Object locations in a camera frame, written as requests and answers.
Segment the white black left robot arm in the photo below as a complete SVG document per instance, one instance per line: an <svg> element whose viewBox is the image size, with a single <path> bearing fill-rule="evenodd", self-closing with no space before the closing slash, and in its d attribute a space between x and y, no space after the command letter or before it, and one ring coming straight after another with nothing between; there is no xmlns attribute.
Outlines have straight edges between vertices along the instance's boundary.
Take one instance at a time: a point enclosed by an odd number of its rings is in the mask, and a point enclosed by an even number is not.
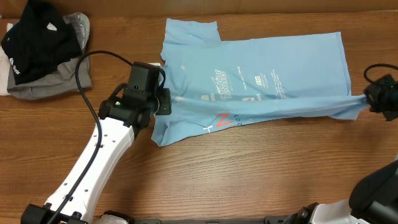
<svg viewBox="0 0 398 224"><path fill-rule="evenodd" d="M171 113L170 91L159 63L134 62L94 115L95 128L70 173L42 206L30 204L24 224L92 223L99 197L116 164L153 115Z"/></svg>

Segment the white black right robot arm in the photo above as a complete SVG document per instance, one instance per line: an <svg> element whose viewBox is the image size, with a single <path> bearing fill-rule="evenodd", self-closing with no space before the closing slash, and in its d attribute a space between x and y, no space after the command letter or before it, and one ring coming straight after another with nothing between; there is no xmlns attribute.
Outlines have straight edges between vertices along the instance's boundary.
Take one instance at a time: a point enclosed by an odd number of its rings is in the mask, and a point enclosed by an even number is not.
<svg viewBox="0 0 398 224"><path fill-rule="evenodd" d="M387 121L397 118L397 81L387 74L370 81L364 94L370 111ZM397 223L397 161L361 179L350 198L332 204L313 203L289 215L284 223Z"/></svg>

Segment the light blue t-shirt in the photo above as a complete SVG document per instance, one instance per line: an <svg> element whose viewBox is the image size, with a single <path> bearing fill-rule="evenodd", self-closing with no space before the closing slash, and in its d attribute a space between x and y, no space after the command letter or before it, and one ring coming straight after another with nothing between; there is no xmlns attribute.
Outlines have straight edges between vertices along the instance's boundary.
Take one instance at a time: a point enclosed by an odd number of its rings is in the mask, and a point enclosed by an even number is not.
<svg viewBox="0 0 398 224"><path fill-rule="evenodd" d="M152 140L168 146L234 126L293 117L356 119L341 34L221 40L215 22L168 19L160 54L172 112Z"/></svg>

